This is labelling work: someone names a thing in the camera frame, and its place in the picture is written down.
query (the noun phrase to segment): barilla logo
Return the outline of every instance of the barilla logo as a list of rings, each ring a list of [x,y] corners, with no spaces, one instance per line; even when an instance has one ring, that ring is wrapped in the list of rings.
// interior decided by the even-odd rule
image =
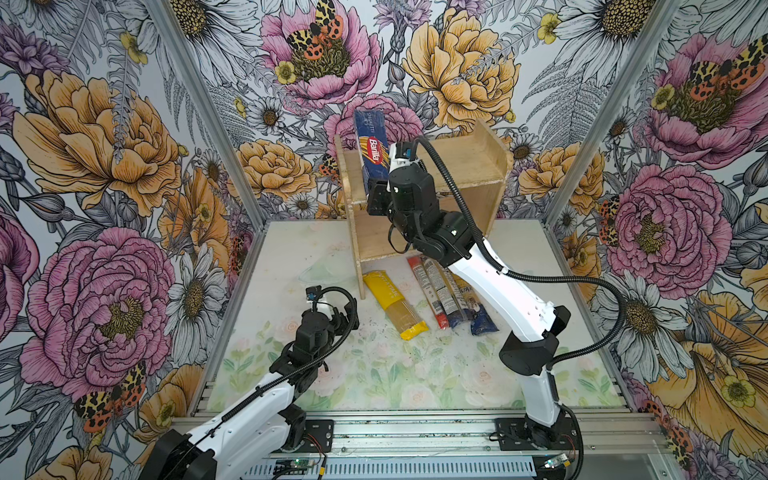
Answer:
[[[382,163],[381,144],[374,137],[368,138],[368,158],[377,165]]]

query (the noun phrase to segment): yellow pasta package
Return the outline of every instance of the yellow pasta package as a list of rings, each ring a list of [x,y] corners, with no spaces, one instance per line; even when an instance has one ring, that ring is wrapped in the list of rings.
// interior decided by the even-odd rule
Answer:
[[[416,315],[384,270],[368,272],[362,276],[362,279],[384,309],[389,321],[400,333],[400,338],[410,340],[429,330],[427,324]]]

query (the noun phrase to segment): floral table mat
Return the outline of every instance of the floral table mat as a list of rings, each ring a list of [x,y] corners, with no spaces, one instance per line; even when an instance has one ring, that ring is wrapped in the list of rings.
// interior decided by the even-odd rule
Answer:
[[[521,272],[558,275],[557,260],[535,220],[497,220],[490,236],[497,253]],[[497,409],[525,407],[515,374],[498,359],[509,326],[488,308],[499,331],[472,336],[468,323],[440,330],[405,257],[363,264],[386,270],[430,330],[400,339],[373,295],[359,302],[360,328],[327,359],[329,371],[296,404],[305,410]],[[358,296],[349,231],[342,221],[273,222],[234,327],[208,409],[221,411],[256,385],[293,340],[306,309],[304,289],[338,285]],[[531,288],[572,313],[558,351],[592,342],[565,285]],[[339,308],[342,296],[330,296]],[[622,406],[596,354],[554,368],[565,403]]]

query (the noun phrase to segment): barilla spaghetti box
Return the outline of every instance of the barilla spaghetti box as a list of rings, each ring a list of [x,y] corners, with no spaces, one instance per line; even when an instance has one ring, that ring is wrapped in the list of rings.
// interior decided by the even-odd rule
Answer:
[[[377,180],[389,176],[389,142],[384,114],[379,110],[355,110],[355,130],[362,162],[362,183],[366,194]]]

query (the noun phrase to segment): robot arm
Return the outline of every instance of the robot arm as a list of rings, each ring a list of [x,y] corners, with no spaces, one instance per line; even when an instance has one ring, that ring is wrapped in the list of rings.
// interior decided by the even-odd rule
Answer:
[[[315,381],[322,359],[359,325],[352,301],[345,316],[317,303],[322,293],[319,286],[307,289],[312,308],[302,314],[296,340],[286,345],[255,389],[186,435],[166,432],[139,480],[230,480],[239,478],[254,459],[300,446],[306,413],[293,402]],[[342,338],[334,342],[337,335]]]
[[[562,414],[554,377],[544,367],[554,358],[556,336],[567,325],[570,313],[545,302],[523,282],[501,275],[488,263],[463,215],[440,210],[434,179],[412,154],[415,148],[406,142],[392,145],[389,179],[370,186],[368,212],[386,215],[409,245],[466,280],[509,324],[512,331],[499,356],[520,374],[529,436],[547,446],[551,427]],[[488,241],[483,241],[504,266]]]

